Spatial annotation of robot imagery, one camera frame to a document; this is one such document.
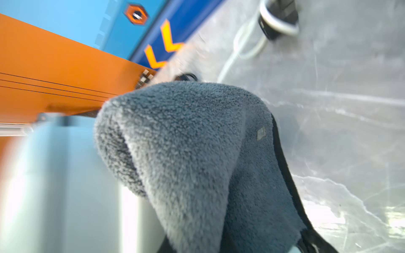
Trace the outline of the grey microfibre cloth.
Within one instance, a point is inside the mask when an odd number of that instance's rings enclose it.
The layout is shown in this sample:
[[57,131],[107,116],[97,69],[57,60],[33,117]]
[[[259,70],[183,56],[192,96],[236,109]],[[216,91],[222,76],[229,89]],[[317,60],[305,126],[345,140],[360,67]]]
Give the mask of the grey microfibre cloth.
[[333,253],[311,224],[276,121],[240,87],[175,81],[107,101],[95,143],[106,167],[146,199],[161,253]]

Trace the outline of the white coffee machine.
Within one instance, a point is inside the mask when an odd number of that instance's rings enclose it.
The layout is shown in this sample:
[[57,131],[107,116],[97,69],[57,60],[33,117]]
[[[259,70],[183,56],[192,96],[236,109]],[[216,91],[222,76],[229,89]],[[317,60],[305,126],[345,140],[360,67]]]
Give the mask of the white coffee machine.
[[94,123],[42,114],[12,141],[1,166],[1,252],[159,251],[155,211],[108,171]]

